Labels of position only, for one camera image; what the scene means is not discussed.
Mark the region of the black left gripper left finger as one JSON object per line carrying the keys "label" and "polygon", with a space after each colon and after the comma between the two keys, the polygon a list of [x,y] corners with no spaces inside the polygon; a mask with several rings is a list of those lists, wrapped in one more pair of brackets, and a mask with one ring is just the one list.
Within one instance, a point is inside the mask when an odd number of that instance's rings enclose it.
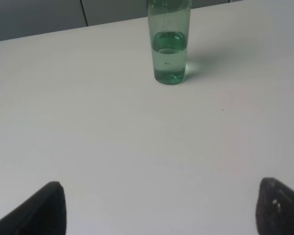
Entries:
{"label": "black left gripper left finger", "polygon": [[53,181],[0,219],[0,235],[65,235],[67,210],[64,188]]}

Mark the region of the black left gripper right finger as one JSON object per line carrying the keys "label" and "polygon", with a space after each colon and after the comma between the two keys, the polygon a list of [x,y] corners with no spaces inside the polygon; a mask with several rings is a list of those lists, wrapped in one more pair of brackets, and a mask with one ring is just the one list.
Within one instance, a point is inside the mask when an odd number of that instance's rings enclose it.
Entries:
{"label": "black left gripper right finger", "polygon": [[294,235],[294,190],[275,178],[263,178],[255,216],[260,235]]}

